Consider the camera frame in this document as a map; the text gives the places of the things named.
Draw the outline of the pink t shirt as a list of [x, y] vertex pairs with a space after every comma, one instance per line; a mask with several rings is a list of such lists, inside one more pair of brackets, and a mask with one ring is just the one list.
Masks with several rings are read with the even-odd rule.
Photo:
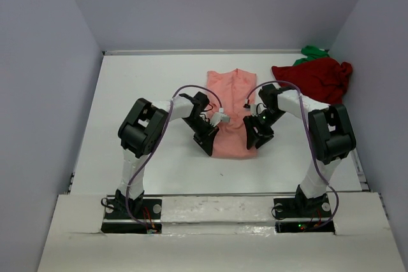
[[254, 94], [247, 98], [249, 92], [257, 85], [257, 75], [241, 69], [234, 69], [227, 73], [209, 71], [207, 73], [207, 88], [217, 94], [220, 100], [210, 96], [208, 112], [213, 115], [221, 104], [225, 114], [230, 117], [228, 123], [219, 124], [213, 144], [212, 157], [220, 159], [251, 159], [257, 156], [255, 148], [247, 148], [247, 134], [244, 117], [251, 112], [244, 108], [249, 101], [255, 102]]

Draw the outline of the red t shirt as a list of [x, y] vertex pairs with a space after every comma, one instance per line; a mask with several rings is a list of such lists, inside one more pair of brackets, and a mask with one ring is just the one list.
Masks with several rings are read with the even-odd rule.
[[315, 59], [295, 66], [272, 67], [276, 80], [285, 86], [295, 84], [302, 94], [322, 103], [340, 104], [349, 86], [353, 67], [330, 57]]

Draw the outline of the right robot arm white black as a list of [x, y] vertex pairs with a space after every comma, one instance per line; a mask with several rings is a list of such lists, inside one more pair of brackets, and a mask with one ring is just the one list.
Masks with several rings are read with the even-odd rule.
[[337, 209], [331, 208], [328, 200], [327, 192], [335, 191], [330, 180], [340, 162], [356, 148], [346, 107], [316, 101], [286, 81], [265, 82], [254, 90], [264, 109], [258, 111], [256, 103], [245, 99], [244, 108], [250, 112], [243, 119], [246, 147], [259, 149], [272, 140], [272, 126], [288, 113], [302, 121], [311, 154], [310, 166], [295, 195], [275, 200], [272, 215], [277, 220], [312, 218], [320, 211], [331, 220]]

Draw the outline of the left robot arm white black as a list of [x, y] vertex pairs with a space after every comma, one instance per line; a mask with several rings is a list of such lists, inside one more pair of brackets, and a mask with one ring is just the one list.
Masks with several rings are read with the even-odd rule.
[[179, 94], [158, 103], [144, 98], [135, 102], [118, 131], [124, 156], [120, 184], [113, 198], [101, 200], [107, 218], [131, 219], [142, 210], [145, 167], [171, 121], [182, 119], [193, 130], [193, 140], [212, 156], [219, 128], [202, 115], [209, 105], [210, 99], [202, 92], [193, 97]]

